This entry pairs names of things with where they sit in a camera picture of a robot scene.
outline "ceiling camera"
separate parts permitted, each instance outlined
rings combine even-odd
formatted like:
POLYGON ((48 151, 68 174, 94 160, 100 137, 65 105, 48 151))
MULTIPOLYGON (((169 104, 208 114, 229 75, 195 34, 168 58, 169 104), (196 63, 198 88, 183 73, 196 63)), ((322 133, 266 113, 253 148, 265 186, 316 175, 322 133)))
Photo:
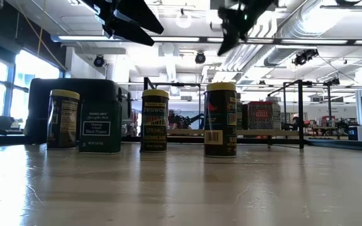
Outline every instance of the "ceiling camera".
POLYGON ((197 64, 202 64, 202 63, 205 63, 206 61, 206 56, 203 52, 198 52, 198 54, 196 54, 196 57, 195 57, 195 63, 197 64))
POLYGON ((104 61, 104 55, 97 55, 96 59, 94 59, 94 66, 96 67, 103 67, 105 61, 104 61))

